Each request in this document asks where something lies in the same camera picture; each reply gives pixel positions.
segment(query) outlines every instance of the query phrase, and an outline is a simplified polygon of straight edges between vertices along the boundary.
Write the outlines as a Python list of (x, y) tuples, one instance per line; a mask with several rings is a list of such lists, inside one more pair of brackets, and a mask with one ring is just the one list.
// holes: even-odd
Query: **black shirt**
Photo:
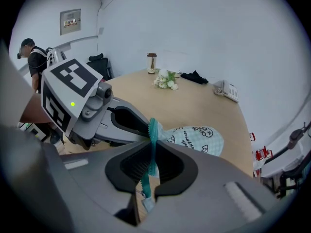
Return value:
[[(47, 54), (42, 48), (39, 48), (37, 46), (34, 46), (33, 50), (34, 49), (39, 49), (44, 54)], [(41, 92), (42, 72), (47, 68), (47, 62), (46, 61), (47, 61), (47, 58), (44, 57), (42, 54), (37, 53), (37, 52), (31, 53), (28, 57), (28, 65), (29, 65), (30, 75), (33, 76), (36, 73), (39, 75), (39, 83), (38, 83), (38, 92), (39, 93)]]

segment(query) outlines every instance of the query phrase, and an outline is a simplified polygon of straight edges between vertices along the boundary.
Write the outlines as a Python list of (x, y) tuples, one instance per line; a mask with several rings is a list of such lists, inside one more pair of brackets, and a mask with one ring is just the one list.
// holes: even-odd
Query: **flower bouquet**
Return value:
[(153, 85), (156, 85), (162, 89), (170, 88), (177, 90), (178, 85), (175, 82), (175, 72), (168, 71), (166, 69), (158, 69), (158, 76), (154, 80)]

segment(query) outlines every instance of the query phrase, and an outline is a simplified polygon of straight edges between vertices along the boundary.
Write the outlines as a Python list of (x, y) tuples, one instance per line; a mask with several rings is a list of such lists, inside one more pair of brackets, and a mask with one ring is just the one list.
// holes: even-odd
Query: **chair backrest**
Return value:
[(108, 67), (108, 59), (103, 58), (103, 56), (104, 55), (102, 53), (97, 56), (90, 56), (89, 62), (87, 62), (87, 64), (95, 71), (103, 75), (105, 80), (111, 80), (112, 74), (110, 67)]

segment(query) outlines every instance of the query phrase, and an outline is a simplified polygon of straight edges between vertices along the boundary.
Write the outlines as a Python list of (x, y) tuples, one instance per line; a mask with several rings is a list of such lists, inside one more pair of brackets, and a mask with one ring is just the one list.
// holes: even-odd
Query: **light blue pouch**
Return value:
[[(163, 126), (152, 118), (148, 126), (148, 132), (152, 143), (152, 158), (148, 174), (153, 176), (158, 176), (155, 162), (157, 140), (179, 144), (215, 156), (220, 156), (224, 147), (222, 136), (214, 128), (207, 126), (180, 127), (165, 131)], [(144, 177), (141, 180), (143, 188), (149, 186), (148, 175), (144, 175)], [(151, 196), (149, 190), (144, 189), (144, 193), (147, 198)]]

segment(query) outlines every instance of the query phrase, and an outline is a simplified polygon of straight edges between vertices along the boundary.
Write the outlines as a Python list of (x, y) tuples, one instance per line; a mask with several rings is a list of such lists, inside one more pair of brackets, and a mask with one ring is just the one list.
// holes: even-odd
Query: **wall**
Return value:
[(157, 67), (227, 79), (249, 131), (274, 153), (289, 124), (311, 119), (304, 111), (291, 122), (311, 89), (311, 57), (284, 0), (103, 0), (98, 20), (99, 49), (116, 76), (146, 68), (146, 54), (156, 52)]
[[(89, 56), (97, 55), (96, 18), (100, 6), (100, 0), (26, 0), (13, 28), (9, 47), (16, 68), (27, 64), (27, 59), (18, 60), (16, 55), (22, 40), (28, 37), (43, 49), (62, 45), (67, 57), (78, 56), (87, 61)], [(81, 30), (60, 35), (60, 12), (71, 9), (81, 9)], [(25, 79), (31, 81), (29, 73), (22, 72)]]

